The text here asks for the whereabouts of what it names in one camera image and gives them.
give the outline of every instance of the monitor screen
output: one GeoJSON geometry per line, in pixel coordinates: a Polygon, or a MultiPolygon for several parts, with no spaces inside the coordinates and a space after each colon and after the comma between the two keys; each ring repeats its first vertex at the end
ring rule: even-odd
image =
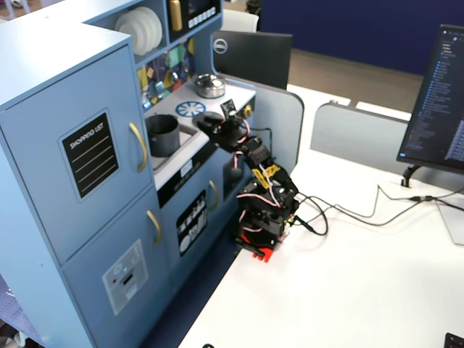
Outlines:
{"type": "Polygon", "coordinates": [[[397,159],[464,173],[464,28],[440,27],[397,159]]]}

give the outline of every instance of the cabinet door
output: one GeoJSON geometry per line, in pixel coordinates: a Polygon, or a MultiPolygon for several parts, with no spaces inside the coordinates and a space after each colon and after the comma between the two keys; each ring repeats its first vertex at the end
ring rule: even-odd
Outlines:
{"type": "Polygon", "coordinates": [[[147,215],[160,218],[156,197],[150,189],[63,268],[98,348],[138,347],[173,294],[165,239],[147,215]]]}
{"type": "Polygon", "coordinates": [[[0,116],[62,264],[152,182],[129,126],[144,132],[131,59],[119,49],[0,116]]]}
{"type": "Polygon", "coordinates": [[[214,240],[210,229],[217,228],[223,206],[223,159],[223,152],[217,150],[161,210],[171,279],[177,289],[214,240]]]}

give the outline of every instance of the gold door handle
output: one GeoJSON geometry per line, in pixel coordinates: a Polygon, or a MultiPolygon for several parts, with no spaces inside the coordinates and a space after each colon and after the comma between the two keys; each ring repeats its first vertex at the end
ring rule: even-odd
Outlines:
{"type": "Polygon", "coordinates": [[[142,170],[145,169],[146,164],[148,163],[148,151],[146,150],[146,144],[144,141],[144,137],[140,134],[140,131],[138,130],[137,126],[134,123],[130,122],[129,128],[132,131],[132,133],[134,133],[134,135],[137,137],[137,140],[140,143],[142,151],[144,152],[144,160],[138,166],[138,172],[140,173],[142,170]]]}
{"type": "Polygon", "coordinates": [[[215,196],[216,196],[216,202],[211,206],[211,210],[214,210],[214,209],[216,209],[218,207],[218,204],[220,202],[220,195],[219,195],[218,188],[216,187],[216,184],[214,183],[213,180],[210,180],[210,186],[211,186],[211,189],[214,191],[215,196]]]}
{"type": "Polygon", "coordinates": [[[179,0],[169,0],[169,13],[171,14],[171,28],[174,31],[182,30],[182,9],[179,0]]]}
{"type": "Polygon", "coordinates": [[[250,104],[245,106],[244,116],[245,116],[245,118],[249,118],[249,117],[253,116],[253,108],[252,108],[252,106],[250,104]]]}
{"type": "Polygon", "coordinates": [[[156,217],[154,216],[151,210],[147,210],[146,215],[150,218],[150,220],[153,222],[154,227],[156,227],[158,230],[158,237],[154,241],[155,244],[158,244],[161,242],[161,238],[162,238],[162,229],[161,229],[160,223],[158,222],[158,220],[156,219],[156,217]]]}

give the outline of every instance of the blue wall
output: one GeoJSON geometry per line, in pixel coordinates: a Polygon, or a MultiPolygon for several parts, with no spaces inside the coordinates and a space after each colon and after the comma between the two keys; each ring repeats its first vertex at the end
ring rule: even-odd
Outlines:
{"type": "Polygon", "coordinates": [[[424,74],[440,24],[464,25],[463,0],[263,0],[262,31],[294,47],[424,74]]]}

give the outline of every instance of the stack of plates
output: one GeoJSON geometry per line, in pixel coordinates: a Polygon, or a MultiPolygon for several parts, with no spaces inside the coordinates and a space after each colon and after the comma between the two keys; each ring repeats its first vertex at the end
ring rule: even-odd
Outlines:
{"type": "Polygon", "coordinates": [[[139,56],[158,47],[162,38],[161,21],[148,7],[137,7],[122,14],[115,30],[132,36],[133,51],[139,56]]]}

